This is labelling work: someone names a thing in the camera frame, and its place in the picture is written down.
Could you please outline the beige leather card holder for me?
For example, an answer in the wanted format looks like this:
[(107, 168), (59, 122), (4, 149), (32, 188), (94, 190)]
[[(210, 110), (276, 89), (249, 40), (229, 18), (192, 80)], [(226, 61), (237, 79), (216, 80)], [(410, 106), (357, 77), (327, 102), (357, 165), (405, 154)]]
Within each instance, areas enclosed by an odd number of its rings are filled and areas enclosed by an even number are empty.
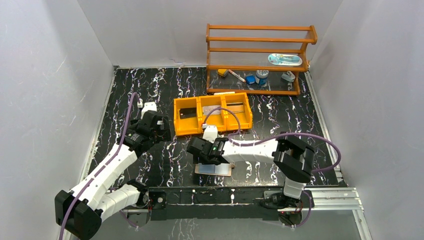
[(194, 172), (200, 175), (231, 177), (235, 166), (234, 163), (221, 163), (219, 165), (199, 163), (195, 165)]

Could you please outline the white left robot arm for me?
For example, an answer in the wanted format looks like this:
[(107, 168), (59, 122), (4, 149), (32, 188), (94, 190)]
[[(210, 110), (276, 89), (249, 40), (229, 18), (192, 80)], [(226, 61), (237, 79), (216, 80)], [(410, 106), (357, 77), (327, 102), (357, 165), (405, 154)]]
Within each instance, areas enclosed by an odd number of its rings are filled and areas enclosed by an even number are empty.
[(54, 198), (59, 238), (68, 231), (80, 240), (90, 240), (102, 222), (128, 206), (151, 204), (149, 188), (132, 179), (112, 190), (116, 179), (155, 144), (171, 140), (169, 119), (147, 110), (140, 119), (124, 125), (124, 134), (104, 160), (78, 185), (61, 190)]

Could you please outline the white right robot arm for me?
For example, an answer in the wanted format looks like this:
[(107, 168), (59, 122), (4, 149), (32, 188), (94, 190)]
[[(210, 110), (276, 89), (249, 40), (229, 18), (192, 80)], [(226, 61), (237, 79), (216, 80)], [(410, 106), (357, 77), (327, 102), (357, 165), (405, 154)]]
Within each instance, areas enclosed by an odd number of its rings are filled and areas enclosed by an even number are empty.
[(312, 179), (315, 156), (315, 149), (294, 135), (264, 142), (193, 137), (186, 151), (192, 154), (199, 174), (229, 177), (238, 162), (274, 164), (285, 176), (281, 199), (288, 207), (301, 201), (302, 191)]

